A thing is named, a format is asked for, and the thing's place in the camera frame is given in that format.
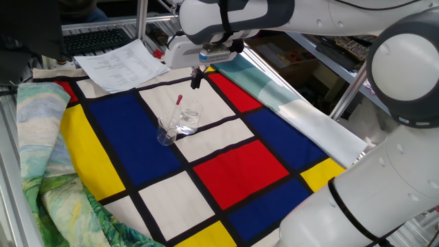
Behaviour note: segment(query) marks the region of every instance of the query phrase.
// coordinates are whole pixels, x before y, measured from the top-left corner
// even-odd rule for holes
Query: computer keyboard
[[[120,28],[64,36],[64,46],[69,55],[118,48],[130,41],[131,38]]]

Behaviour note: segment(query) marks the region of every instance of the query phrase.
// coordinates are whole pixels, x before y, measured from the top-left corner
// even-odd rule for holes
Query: black strap
[[[346,216],[346,218],[348,218],[348,220],[351,222],[351,224],[353,226],[355,226],[355,228],[360,233],[362,233],[364,235],[364,237],[367,237],[368,239],[372,240],[374,242],[374,245],[379,244],[381,247],[393,246],[392,244],[390,244],[390,242],[387,239],[373,235],[373,233],[368,231],[368,229],[366,229],[357,220],[357,218],[355,218],[355,216],[349,211],[348,207],[344,204],[342,198],[338,194],[337,189],[335,188],[335,185],[334,185],[334,178],[330,179],[330,181],[328,182],[328,187],[329,187],[329,192],[331,192],[331,195],[335,200],[335,203],[337,203],[338,207],[342,210],[344,216]]]
[[[17,92],[16,89],[12,89],[9,91],[0,91],[0,96],[14,95],[14,94],[16,94],[16,92]]]
[[[169,44],[171,44],[171,42],[175,39],[176,36],[183,36],[183,35],[185,35],[185,33],[184,33],[183,31],[177,31],[177,32],[172,36],[171,40],[168,41],[168,43],[166,44],[166,48],[167,48],[167,49],[170,49],[170,48],[169,48]]]
[[[223,34],[222,38],[219,41],[213,43],[216,45],[226,42],[228,38],[233,35],[232,27],[230,26],[230,22],[228,22],[228,0],[219,0],[218,5],[220,10],[219,14],[221,14],[222,28],[226,33]]]

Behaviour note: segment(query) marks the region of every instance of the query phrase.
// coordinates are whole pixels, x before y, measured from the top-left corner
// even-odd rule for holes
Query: water
[[[184,110],[180,115],[179,131],[183,134],[193,134],[198,129],[198,122],[200,121],[200,114],[192,110]]]

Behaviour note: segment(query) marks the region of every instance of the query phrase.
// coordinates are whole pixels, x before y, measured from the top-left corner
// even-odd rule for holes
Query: tablecloth
[[[221,73],[191,69],[108,94],[83,70],[34,71],[71,95],[61,131],[76,172],[120,222],[166,246],[273,246],[281,220],[344,170]],[[164,147],[157,117],[179,94],[204,111]]]

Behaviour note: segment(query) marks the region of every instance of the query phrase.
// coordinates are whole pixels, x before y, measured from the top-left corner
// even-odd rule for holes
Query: light blue fabric
[[[300,99],[239,54],[234,60],[217,63],[213,67],[275,112],[280,110],[279,106]]]

